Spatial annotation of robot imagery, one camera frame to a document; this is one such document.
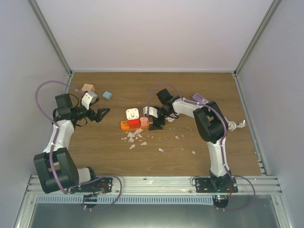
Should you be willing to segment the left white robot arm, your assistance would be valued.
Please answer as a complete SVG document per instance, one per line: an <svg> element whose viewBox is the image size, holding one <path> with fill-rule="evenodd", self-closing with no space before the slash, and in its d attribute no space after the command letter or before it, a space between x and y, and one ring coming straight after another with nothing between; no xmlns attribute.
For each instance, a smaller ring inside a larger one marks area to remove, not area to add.
<svg viewBox="0 0 304 228"><path fill-rule="evenodd" d="M44 151L34 156L34 165L41 187L45 193L66 191L81 185L92 192L98 180L92 168L78 169L68 151L72 134L81 120L100 122L110 108L94 111L91 106L98 102L94 92L86 91L76 105L72 104L71 94L55 97L57 108L53 111L53 132Z"/></svg>

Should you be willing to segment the orange power strip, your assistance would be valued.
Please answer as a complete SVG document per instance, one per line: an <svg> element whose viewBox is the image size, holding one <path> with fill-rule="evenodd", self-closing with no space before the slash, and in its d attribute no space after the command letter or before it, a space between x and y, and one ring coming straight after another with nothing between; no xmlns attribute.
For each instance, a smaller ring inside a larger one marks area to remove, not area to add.
<svg viewBox="0 0 304 228"><path fill-rule="evenodd" d="M138 130L138 129L148 129L149 126L150 126L149 124L147 124L147 125L141 125L138 128L130 128L129 123L128 123L127 120L121 121L120 125L121 125L121 129L123 131Z"/></svg>

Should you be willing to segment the purple power strip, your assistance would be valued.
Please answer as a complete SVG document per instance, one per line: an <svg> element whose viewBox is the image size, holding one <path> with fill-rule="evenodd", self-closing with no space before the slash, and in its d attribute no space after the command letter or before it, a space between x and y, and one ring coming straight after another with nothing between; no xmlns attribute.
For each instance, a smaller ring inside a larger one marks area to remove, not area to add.
<svg viewBox="0 0 304 228"><path fill-rule="evenodd" d="M203 96L201 96L200 94L198 93L195 93L193 96L192 96L192 99L198 103L203 103L203 104L206 104L209 102L209 100L207 100L206 98L204 98Z"/></svg>

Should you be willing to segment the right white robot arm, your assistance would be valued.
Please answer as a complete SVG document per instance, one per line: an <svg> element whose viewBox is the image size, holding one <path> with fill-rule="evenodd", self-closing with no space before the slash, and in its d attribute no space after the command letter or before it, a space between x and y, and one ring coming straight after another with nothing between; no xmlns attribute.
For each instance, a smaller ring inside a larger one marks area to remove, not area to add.
<svg viewBox="0 0 304 228"><path fill-rule="evenodd" d="M143 114L152 117L149 130L161 130L167 117L178 118L183 114L194 118L200 137L207 143L210 156L210 186L215 192L222 192L231 178L226 157L226 136L228 123L216 102L200 103L184 97L173 97L167 89L157 93L162 107L146 106Z"/></svg>

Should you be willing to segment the light blue usb charger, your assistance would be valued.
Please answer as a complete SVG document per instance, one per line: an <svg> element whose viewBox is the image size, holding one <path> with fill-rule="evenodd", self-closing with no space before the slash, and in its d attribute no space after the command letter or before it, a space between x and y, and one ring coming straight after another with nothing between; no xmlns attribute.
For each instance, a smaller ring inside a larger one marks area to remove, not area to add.
<svg viewBox="0 0 304 228"><path fill-rule="evenodd" d="M107 100L110 100L112 98L112 93L108 92L108 91L105 91L103 93L103 98L104 99L107 99Z"/></svg>

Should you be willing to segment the peach cube power adapter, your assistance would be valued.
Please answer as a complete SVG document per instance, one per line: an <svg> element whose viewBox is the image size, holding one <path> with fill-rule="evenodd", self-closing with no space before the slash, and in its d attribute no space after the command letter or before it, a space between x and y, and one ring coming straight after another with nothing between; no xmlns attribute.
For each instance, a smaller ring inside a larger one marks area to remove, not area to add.
<svg viewBox="0 0 304 228"><path fill-rule="evenodd" d="M88 92L95 92L95 87L92 84L84 84L82 89L82 91L88 91Z"/></svg>

